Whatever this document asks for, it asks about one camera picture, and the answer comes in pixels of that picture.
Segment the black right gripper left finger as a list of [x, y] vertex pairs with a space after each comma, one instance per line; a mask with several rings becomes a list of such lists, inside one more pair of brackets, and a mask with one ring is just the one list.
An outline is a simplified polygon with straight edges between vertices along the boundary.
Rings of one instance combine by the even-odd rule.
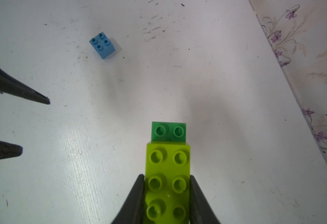
[[144, 219], [144, 175], [140, 174], [112, 224], [142, 224]]

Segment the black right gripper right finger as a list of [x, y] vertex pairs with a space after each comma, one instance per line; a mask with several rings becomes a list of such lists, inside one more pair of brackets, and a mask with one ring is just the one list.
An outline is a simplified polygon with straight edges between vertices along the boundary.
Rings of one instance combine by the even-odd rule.
[[189, 208], [190, 224], [220, 224], [193, 175], [190, 175]]

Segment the lime green long lego brick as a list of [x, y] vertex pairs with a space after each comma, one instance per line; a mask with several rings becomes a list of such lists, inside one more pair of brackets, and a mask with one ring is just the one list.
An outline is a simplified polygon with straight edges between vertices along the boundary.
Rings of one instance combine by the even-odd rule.
[[145, 224], [188, 224], [190, 146], [150, 142], [146, 150]]

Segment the green square lego brick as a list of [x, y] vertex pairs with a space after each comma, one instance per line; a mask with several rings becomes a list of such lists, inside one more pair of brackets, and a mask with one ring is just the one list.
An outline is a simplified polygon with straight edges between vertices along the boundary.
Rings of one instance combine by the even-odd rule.
[[153, 121], [151, 141], [186, 142], [186, 123]]

